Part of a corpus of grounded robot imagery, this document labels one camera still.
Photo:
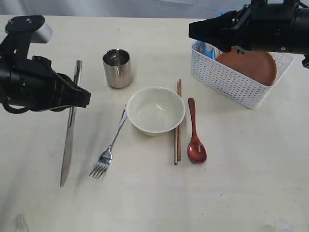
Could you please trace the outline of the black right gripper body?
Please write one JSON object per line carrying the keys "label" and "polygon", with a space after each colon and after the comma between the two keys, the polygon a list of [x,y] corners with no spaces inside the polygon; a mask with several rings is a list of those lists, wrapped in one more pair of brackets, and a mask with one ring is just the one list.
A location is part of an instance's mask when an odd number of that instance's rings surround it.
{"label": "black right gripper body", "polygon": [[231,44],[243,51],[296,53],[293,41],[297,1],[252,0],[232,19]]}

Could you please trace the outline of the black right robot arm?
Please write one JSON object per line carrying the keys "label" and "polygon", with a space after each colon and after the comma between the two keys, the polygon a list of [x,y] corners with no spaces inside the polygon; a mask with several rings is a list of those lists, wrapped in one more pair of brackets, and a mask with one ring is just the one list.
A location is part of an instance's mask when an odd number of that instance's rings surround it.
{"label": "black right robot arm", "polygon": [[253,0],[241,10],[189,24],[188,36],[222,52],[267,51],[308,55],[309,8],[298,0]]}

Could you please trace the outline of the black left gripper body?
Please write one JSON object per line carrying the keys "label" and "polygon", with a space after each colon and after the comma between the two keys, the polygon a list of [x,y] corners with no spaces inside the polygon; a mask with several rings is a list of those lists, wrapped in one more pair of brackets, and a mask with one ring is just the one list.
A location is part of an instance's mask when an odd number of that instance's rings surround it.
{"label": "black left gripper body", "polygon": [[57,106],[52,102],[60,93],[60,87],[57,87],[60,84],[59,77],[65,81],[71,81],[62,73],[54,73],[54,77],[49,80],[15,71],[4,58],[1,58],[0,103],[7,112],[12,114],[22,114],[27,111],[63,111],[68,106]]}

